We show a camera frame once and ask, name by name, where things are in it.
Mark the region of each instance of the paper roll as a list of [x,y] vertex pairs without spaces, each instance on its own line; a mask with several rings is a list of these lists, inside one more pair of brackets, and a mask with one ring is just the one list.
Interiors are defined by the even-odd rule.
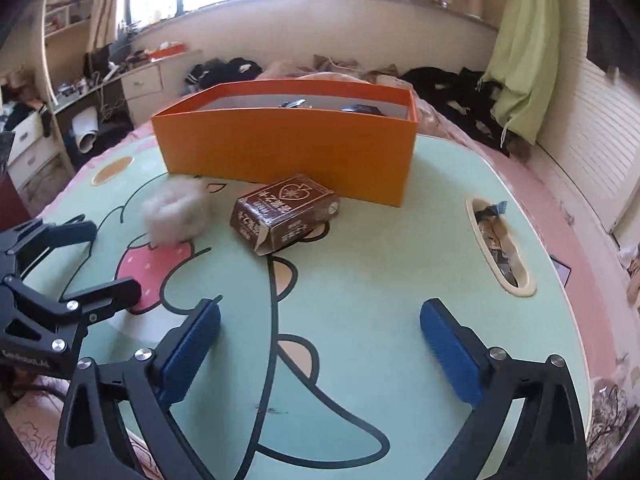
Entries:
[[94,106],[85,108],[71,119],[72,135],[80,153],[88,153],[98,135],[98,111]]

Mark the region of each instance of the pink strawberry print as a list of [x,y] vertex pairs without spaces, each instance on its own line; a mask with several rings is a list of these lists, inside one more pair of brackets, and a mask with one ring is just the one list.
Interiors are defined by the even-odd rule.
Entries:
[[129,309],[132,314],[144,314],[160,304],[162,282],[184,260],[193,256],[193,245],[183,242],[171,247],[155,247],[149,244],[129,248],[123,254],[116,271],[116,278],[134,278],[142,288],[140,301]]

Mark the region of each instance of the brown box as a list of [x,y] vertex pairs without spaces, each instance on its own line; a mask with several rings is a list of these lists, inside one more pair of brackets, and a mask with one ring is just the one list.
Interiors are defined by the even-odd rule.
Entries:
[[299,174],[236,201],[230,225],[255,253],[273,253],[338,213],[339,197]]

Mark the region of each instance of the white slatted door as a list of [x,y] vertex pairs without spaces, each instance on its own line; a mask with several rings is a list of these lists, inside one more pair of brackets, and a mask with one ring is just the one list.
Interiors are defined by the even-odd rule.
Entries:
[[640,180],[640,89],[586,59],[589,0],[560,3],[558,81],[538,142],[611,231]]

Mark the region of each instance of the blue gripper pad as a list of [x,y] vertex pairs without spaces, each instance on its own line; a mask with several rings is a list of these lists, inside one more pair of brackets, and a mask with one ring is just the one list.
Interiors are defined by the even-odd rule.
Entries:
[[464,327],[440,300],[423,304],[420,326],[458,398],[475,408],[482,400],[483,391],[478,365],[456,335]]
[[[166,409],[171,404],[184,400],[204,357],[220,332],[218,301],[202,301],[208,303],[196,314],[195,319],[187,318],[185,322],[190,322],[190,326],[182,334],[182,338],[175,345],[175,350],[161,370],[161,386],[156,396],[160,405]],[[180,329],[181,327],[174,328],[169,332]]]

